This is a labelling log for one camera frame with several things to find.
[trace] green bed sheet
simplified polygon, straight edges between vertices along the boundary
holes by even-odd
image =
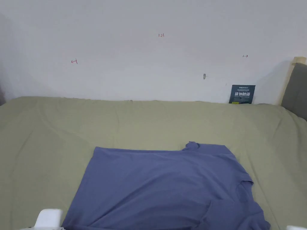
[[[0,225],[66,214],[95,146],[226,145],[251,175],[273,230],[307,227],[307,123],[273,105],[21,97],[0,107]]]

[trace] t-shirt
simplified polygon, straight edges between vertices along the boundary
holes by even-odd
[[[96,147],[67,230],[267,230],[253,182],[223,145],[181,151]]]

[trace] gray headboard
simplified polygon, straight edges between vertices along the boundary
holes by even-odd
[[[307,65],[295,64],[281,106],[307,120]]]

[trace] t-shirt sleeve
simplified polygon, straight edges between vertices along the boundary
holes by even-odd
[[[209,211],[193,230],[269,230],[261,207],[250,200],[245,203],[232,200],[213,200]]]

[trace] white plastic object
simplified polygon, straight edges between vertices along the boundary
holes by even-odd
[[[33,228],[24,228],[26,230],[57,230],[60,228],[61,216],[63,211],[61,209],[44,209],[39,213],[36,223]]]
[[[287,230],[307,230],[307,228],[297,227],[297,226],[287,226]]]

